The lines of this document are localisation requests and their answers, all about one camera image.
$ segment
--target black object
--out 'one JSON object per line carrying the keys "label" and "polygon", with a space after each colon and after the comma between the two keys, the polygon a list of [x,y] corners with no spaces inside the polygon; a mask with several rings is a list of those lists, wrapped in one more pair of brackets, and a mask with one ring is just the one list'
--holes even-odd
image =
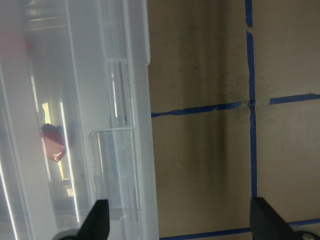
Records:
{"label": "black object", "polygon": [[76,236],[59,240],[107,240],[110,232],[108,200],[97,200]]}
{"label": "black object", "polygon": [[251,199],[250,228],[255,240],[320,240],[311,232],[293,231],[262,197]]}

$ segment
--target blue masking tape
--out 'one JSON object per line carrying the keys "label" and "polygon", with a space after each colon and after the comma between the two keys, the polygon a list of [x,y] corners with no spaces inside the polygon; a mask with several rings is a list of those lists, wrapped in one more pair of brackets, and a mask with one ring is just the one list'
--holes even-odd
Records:
{"label": "blue masking tape", "polygon": [[309,94],[294,95],[294,96],[275,97],[275,98],[270,98],[269,105],[300,102],[300,101],[313,100],[313,99],[320,99],[320,95],[309,93]]}
{"label": "blue masking tape", "polygon": [[298,225],[298,226],[310,225],[310,224],[320,224],[320,218],[302,220],[302,221],[292,221],[292,222],[289,222],[289,224],[290,225]]}
{"label": "blue masking tape", "polygon": [[230,109],[236,109],[241,105],[242,105],[242,102],[233,102],[233,103],[225,103],[225,104],[210,105],[210,106],[198,106],[198,107],[190,107],[185,109],[176,109],[176,110],[166,111],[166,112],[152,112],[151,117],[155,118],[161,115],[179,116],[179,115],[212,112],[214,110],[217,110],[217,111],[230,110]]}
{"label": "blue masking tape", "polygon": [[254,25],[253,15],[252,15],[252,0],[245,0],[245,20],[246,24],[252,28]]}
{"label": "blue masking tape", "polygon": [[201,238],[209,238],[209,237],[217,237],[217,236],[225,236],[232,234],[244,234],[249,233],[250,228],[238,228],[231,230],[223,230],[223,231],[212,231],[212,232],[203,232],[203,233],[195,233],[188,235],[180,235],[180,236],[167,236],[161,237],[160,240],[187,240],[187,239],[201,239]]}
{"label": "blue masking tape", "polygon": [[251,196],[258,196],[257,173],[257,126],[256,126],[256,93],[255,93],[255,54],[254,38],[246,31],[246,47],[249,67],[249,108],[250,108],[250,153],[251,153]]}

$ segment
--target translucent storage box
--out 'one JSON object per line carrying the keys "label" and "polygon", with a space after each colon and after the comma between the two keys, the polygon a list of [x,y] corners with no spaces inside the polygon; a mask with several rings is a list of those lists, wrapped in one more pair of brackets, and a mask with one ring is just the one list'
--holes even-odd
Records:
{"label": "translucent storage box", "polygon": [[0,3],[0,239],[158,239],[145,0]]}

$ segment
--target blue tape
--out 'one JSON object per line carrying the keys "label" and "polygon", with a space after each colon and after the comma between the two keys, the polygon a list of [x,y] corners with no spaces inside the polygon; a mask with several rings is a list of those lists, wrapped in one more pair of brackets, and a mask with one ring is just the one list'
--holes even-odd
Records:
{"label": "blue tape", "polygon": [[320,224],[320,218],[310,219],[310,220],[302,220],[302,221],[292,221],[292,222],[289,222],[289,224],[290,225],[298,225],[298,226]]}
{"label": "blue tape", "polygon": [[249,67],[249,108],[250,108],[250,153],[251,153],[251,196],[258,196],[257,172],[257,124],[256,124],[256,93],[255,93],[255,54],[254,38],[246,31],[246,47]]}
{"label": "blue tape", "polygon": [[180,236],[167,236],[167,237],[161,237],[160,240],[201,239],[201,238],[209,238],[209,237],[217,237],[217,236],[225,236],[225,235],[233,235],[233,234],[244,234],[249,232],[250,232],[250,228],[246,227],[246,228],[203,232],[203,233],[195,233],[195,234],[180,235]]}
{"label": "blue tape", "polygon": [[245,21],[250,28],[253,27],[252,0],[245,0]]}
{"label": "blue tape", "polygon": [[210,106],[198,106],[198,107],[190,107],[185,109],[176,109],[167,112],[152,112],[151,117],[155,118],[161,115],[187,115],[187,114],[199,114],[199,113],[206,113],[212,111],[221,111],[221,110],[230,110],[236,109],[242,105],[242,102],[233,102],[233,103],[225,103],[225,104],[218,104],[218,105],[210,105]]}
{"label": "blue tape", "polygon": [[269,105],[300,102],[300,101],[313,100],[313,99],[320,99],[320,95],[309,93],[309,94],[294,95],[294,96],[275,97],[275,98],[270,98]]}

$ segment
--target red object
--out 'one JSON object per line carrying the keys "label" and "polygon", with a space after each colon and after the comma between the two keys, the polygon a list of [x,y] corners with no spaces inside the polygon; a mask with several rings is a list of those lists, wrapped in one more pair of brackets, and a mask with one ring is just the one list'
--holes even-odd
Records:
{"label": "red object", "polygon": [[67,152],[61,129],[48,123],[43,125],[41,129],[46,156],[55,162],[59,162]]}

